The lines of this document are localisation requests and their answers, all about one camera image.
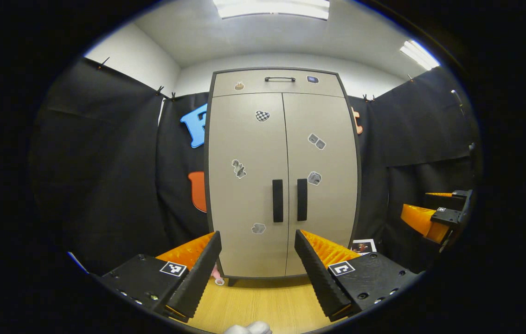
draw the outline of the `cabinet door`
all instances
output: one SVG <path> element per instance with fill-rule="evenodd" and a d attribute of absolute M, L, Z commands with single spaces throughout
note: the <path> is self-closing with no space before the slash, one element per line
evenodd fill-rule
<path fill-rule="evenodd" d="M 282 94 L 213 97 L 207 117 L 208 214 L 220 231 L 222 271 L 237 277 L 284 276 L 288 164 Z M 282 180 L 281 192 L 274 194 L 273 180 Z M 274 222 L 274 195 L 280 222 Z"/>
<path fill-rule="evenodd" d="M 298 229 L 348 247 L 356 216 L 358 156 L 350 110 L 343 97 L 284 93 L 290 174 L 290 228 L 286 275 L 305 273 L 294 250 Z M 316 135 L 325 146 L 309 140 Z M 306 220 L 298 220 L 298 182 L 310 173 L 320 177 L 307 187 Z"/>

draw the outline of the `checkered heart sticker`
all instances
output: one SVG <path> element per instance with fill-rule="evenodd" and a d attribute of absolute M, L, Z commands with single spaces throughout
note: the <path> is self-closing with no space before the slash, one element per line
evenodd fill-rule
<path fill-rule="evenodd" d="M 255 116 L 257 117 L 257 121 L 265 122 L 269 118 L 269 112 L 263 112 L 261 110 L 257 110 L 257 112 L 255 113 Z"/>

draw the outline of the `pink toy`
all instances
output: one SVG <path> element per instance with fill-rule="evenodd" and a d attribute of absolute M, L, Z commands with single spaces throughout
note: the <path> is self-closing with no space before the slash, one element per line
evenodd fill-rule
<path fill-rule="evenodd" d="M 220 271 L 218 271 L 218 264 L 214 264 L 214 270 L 212 270 L 212 276 L 215 277 L 217 285 L 224 285 L 224 279 L 220 277 Z"/>

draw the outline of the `black door handle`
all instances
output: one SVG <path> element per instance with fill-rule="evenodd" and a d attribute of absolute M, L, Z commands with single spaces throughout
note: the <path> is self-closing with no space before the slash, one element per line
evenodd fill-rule
<path fill-rule="evenodd" d="M 292 77 L 267 77 L 265 78 L 265 81 L 268 82 L 269 79 L 290 79 L 290 81 L 292 82 L 296 81 L 296 78 L 292 78 Z"/>
<path fill-rule="evenodd" d="M 272 180 L 273 188 L 273 222 L 284 221 L 284 181 Z"/>
<path fill-rule="evenodd" d="M 298 217 L 297 220 L 301 222 L 306 220 L 308 211 L 308 182 L 306 179 L 298 179 Z"/>

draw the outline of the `ceiling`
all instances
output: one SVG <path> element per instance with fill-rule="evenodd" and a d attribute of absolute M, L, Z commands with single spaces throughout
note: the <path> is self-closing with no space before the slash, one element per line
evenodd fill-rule
<path fill-rule="evenodd" d="M 248 15 L 221 19 L 212 0 L 174 0 L 135 24 L 181 68 L 261 52 L 308 53 L 373 66 L 408 79 L 426 70 L 399 51 L 410 39 L 353 0 L 330 0 L 329 19 Z"/>

